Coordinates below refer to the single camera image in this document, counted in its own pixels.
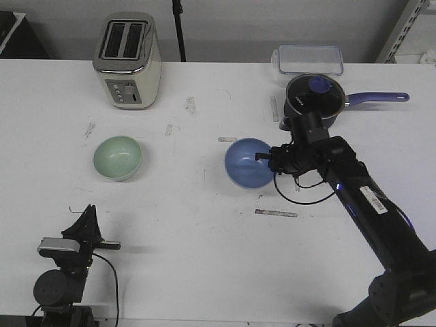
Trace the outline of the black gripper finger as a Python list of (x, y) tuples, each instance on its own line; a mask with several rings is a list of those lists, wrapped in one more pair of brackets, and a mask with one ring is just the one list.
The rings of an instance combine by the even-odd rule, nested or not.
[(91, 205), (89, 204), (84, 211), (81, 212), (79, 218), (69, 228), (61, 232), (63, 238), (82, 238), (84, 236), (90, 209)]
[(102, 234), (100, 232), (100, 228), (97, 220), (97, 211), (95, 205), (91, 206), (90, 211), (90, 224), (91, 224), (91, 236), (93, 240), (101, 240)]
[(255, 160), (257, 161), (261, 159), (271, 160), (272, 155), (270, 153), (255, 153)]

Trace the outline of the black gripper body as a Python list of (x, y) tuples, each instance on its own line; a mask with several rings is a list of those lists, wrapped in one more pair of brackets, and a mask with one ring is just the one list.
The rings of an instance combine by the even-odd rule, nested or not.
[(55, 258), (57, 266), (66, 273), (87, 273), (92, 265), (92, 255), (95, 249), (119, 250), (121, 243), (119, 241), (103, 240), (99, 243), (89, 241), (78, 241), (80, 251), (75, 255), (67, 255), (62, 258)]
[(268, 167), (278, 174), (300, 176), (315, 170), (320, 176), (324, 175), (322, 150), (319, 142), (298, 147), (295, 144), (273, 146), (270, 150)]

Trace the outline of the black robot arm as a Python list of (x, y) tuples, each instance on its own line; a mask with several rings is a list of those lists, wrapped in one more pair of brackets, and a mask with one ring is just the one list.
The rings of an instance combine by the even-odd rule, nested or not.
[(33, 286), (37, 309), (44, 314), (41, 326), (99, 326), (90, 306), (81, 305), (93, 258), (105, 261), (114, 274), (116, 317), (119, 322), (119, 281), (114, 265), (99, 249), (119, 250), (121, 244), (103, 239), (96, 207), (88, 205), (79, 218), (60, 237), (44, 237), (37, 247), (43, 258), (51, 258), (57, 267), (41, 274)]
[(274, 173), (317, 170), (333, 189), (385, 271), (369, 295), (333, 326), (395, 326), (435, 309), (435, 252), (426, 248), (397, 206), (341, 137), (295, 142), (256, 153)]

